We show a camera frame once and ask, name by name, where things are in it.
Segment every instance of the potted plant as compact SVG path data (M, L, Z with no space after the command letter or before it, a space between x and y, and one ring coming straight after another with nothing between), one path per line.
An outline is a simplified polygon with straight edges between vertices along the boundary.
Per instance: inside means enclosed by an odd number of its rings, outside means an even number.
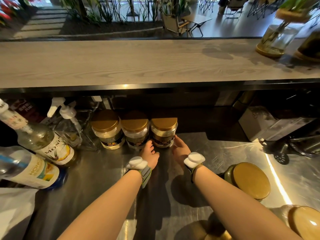
M286 47L309 21L313 10L319 0L286 0L275 13L256 51L271 58L281 57Z

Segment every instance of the stone path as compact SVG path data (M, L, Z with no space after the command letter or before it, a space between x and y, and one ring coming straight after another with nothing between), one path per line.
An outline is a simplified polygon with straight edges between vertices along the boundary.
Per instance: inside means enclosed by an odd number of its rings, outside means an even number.
M66 9L62 7L42 7L23 26L14 38L44 37L58 35L67 16Z

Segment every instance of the cork lid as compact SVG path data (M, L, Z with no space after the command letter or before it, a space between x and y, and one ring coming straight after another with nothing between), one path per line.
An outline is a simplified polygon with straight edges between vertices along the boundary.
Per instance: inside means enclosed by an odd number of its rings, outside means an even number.
M320 212L308 207L298 207L293 212L293 230L304 240L316 240L320 236Z
M95 113L91 120L92 128L100 133L112 131L118 124L119 117L111 109L105 109Z
M131 133L138 133L148 125L147 116L139 111L131 111L125 114L121 120L122 128Z
M178 118L154 118L151 122L159 131L170 131L176 127Z
M233 170L233 177L238 188L254 199L264 199L271 191L268 177L254 164L248 162L237 164Z

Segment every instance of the glass vase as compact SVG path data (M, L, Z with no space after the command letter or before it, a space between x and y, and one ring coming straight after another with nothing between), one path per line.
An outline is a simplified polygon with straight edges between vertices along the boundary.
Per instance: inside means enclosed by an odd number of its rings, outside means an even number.
M302 29L309 17L300 16L288 11L278 10L273 22L264 33L256 51L261 55L278 58L281 57L295 36Z

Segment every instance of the white pump head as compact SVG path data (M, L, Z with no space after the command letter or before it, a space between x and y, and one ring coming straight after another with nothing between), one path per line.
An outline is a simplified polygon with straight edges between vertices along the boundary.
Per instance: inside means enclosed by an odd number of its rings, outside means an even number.
M52 99L52 104L47 113L47 116L52 117L54 115L54 112L56 112L56 110L58 109L58 107L61 106L59 112L64 119L71 119L75 117L77 113L76 110L70 106L64 105L65 101L66 99L64 97L54 97Z

